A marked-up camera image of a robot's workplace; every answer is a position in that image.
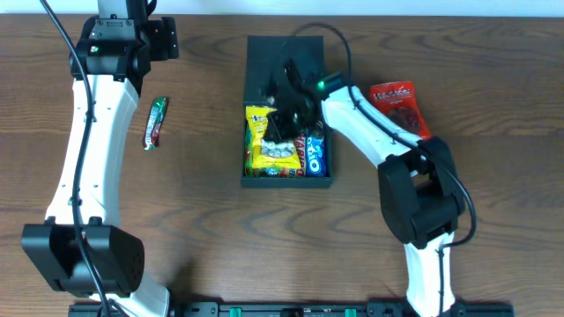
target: white robotic arm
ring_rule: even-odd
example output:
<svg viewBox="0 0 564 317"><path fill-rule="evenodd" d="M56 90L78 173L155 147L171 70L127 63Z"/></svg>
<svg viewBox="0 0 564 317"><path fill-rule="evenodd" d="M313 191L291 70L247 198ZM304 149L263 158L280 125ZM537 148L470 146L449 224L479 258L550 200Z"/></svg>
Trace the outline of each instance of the white robotic arm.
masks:
<svg viewBox="0 0 564 317"><path fill-rule="evenodd" d="M95 121L80 182L80 216L82 224L88 224L91 217L98 217L102 225L119 227L119 180L123 148L139 96L128 79L123 82L114 81L112 75L89 75L88 79L95 100ZM78 148L85 128L85 87L81 81L75 81L72 88L74 115L63 174L45 216L46 220L53 218L57 225L73 223L69 201ZM129 316L161 317L167 315L170 293L144 272L141 284L128 297L122 298L109 293L108 298L121 305ZM91 299L100 300L100 297L94 293Z"/></svg>
<svg viewBox="0 0 564 317"><path fill-rule="evenodd" d="M409 144L417 146L419 136L398 127L385 115L376 110L355 86L352 88L354 98L365 113L392 133ZM376 127L358 108L355 107L347 87L340 88L322 101L323 119L328 126L345 135L374 164L376 168L389 155L400 156L410 149L395 142L391 137ZM422 317L436 316L439 312L440 278L438 249L441 245L452 242L454 233L444 233L430 240L425 248L416 248L412 243L404 244L409 286L407 300L412 308ZM455 303L450 289L449 249L444 250L444 305L446 312Z"/></svg>

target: red snack bag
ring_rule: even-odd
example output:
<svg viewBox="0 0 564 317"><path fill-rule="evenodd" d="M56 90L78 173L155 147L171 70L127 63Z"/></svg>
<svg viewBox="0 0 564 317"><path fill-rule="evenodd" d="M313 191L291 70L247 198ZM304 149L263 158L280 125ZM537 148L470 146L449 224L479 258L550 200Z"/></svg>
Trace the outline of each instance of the red snack bag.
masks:
<svg viewBox="0 0 564 317"><path fill-rule="evenodd" d="M301 168L284 168L280 177L305 177L306 176L306 136L298 136L293 142L300 158Z"/></svg>
<svg viewBox="0 0 564 317"><path fill-rule="evenodd" d="M431 137L429 128L417 107L415 87L409 81L373 85L370 87L370 101L395 124L408 132Z"/></svg>

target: robotic arm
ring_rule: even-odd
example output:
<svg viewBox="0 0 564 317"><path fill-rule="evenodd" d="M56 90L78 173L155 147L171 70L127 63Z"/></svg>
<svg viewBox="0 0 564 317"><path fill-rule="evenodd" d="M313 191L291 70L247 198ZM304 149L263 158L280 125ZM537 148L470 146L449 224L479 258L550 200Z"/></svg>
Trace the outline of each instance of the robotic arm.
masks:
<svg viewBox="0 0 564 317"><path fill-rule="evenodd" d="M130 316L167 316L170 294L145 272L141 240L120 230L119 179L130 120L151 62L178 57L173 18L148 20L156 1L99 0L76 46L93 99L93 123L79 187L79 221L107 298ZM43 225L26 225L22 247L54 291L100 300L77 248L72 184L86 125L83 78L75 78L74 115L63 174Z"/></svg>
<svg viewBox="0 0 564 317"><path fill-rule="evenodd" d="M418 145L417 142L420 142L419 136L399 128L394 122L372 107L357 87L352 88L352 93L354 98L359 102L359 107L363 107L374 120L377 120L388 130L396 133L410 144ZM429 239L426 246L419 244L419 247L416 247L408 237L411 232L408 232L409 229L407 229L407 227L412 225L410 224L411 221L408 220L409 215L419 214L421 212L420 206L415 206L414 204L412 212L408 211L408 214L402 215L402 217L406 217L402 219L399 217L400 209L395 209L393 203L386 203L386 199L390 193L386 193L385 191L386 184L402 181L404 183L402 186L406 186L406 189L398 188L398 190L401 190L401 193L398 193L401 197L398 198L409 199L411 195L411 199L414 202L418 200L413 196L413 194L417 195L416 188L411 183L411 180L406 179L406 177L410 177L412 171L410 171L410 173L398 174L398 177L393 177L391 174L391 169L405 167L405 165L402 166L401 163L398 164L396 158L402 157L402 155L405 154L409 155L410 149L395 142L381 129L377 128L354 105L346 87L332 92L328 99L322 101L322 113L323 119L327 125L345 135L367 156L372 164L379 169L379 174L382 176L380 186L384 189L383 192L381 189L382 212L384 213L390 229L404 242L407 271L409 274L407 300L419 316L435 316L437 312L439 312L441 290L439 282L440 266L437 252L441 245L446 245L454 239L453 228L450 227L449 230L446 230L441 229L441 226L446 224L450 225L449 222L452 219L446 217L425 220L434 221L434 224L431 225L434 227L433 230L444 233L441 233L433 239ZM387 158L390 158L390 162L383 165L382 163L384 163ZM455 212L461 213L463 205L452 204L451 208ZM442 311L446 312L455 303L455 297L450 289L449 249L445 249L444 253L444 305Z"/></svg>

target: wood grain surface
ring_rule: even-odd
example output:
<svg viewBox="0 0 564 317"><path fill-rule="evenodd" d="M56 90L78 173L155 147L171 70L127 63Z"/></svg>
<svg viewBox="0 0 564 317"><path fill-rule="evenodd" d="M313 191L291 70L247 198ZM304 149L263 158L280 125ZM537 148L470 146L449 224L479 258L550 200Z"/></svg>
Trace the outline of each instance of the wood grain surface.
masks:
<svg viewBox="0 0 564 317"><path fill-rule="evenodd" d="M63 16L77 39L86 16ZM471 244L452 252L468 300L511 302L519 316L564 314L564 27L534 18L178 16L181 58L154 63L130 125L122 228L146 269L180 299L364 301L400 297L404 250L383 221L376 170L342 136L330 189L241 189L241 98L249 34L287 35L312 20L350 39L353 74L411 80L477 205ZM323 31L330 70L345 54ZM62 316L20 246L40 223L71 129L68 49L44 15L0 17L0 315ZM152 99L170 96L161 147L141 136ZM461 217L460 237L468 230Z"/></svg>

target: blue oreo package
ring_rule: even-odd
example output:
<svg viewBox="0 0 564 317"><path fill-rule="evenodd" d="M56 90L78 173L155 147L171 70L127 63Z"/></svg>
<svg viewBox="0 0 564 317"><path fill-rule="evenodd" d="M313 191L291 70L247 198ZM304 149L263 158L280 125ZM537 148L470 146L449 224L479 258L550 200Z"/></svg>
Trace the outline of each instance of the blue oreo package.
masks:
<svg viewBox="0 0 564 317"><path fill-rule="evenodd" d="M327 171L323 123L318 122L306 138L307 177L324 177Z"/></svg>

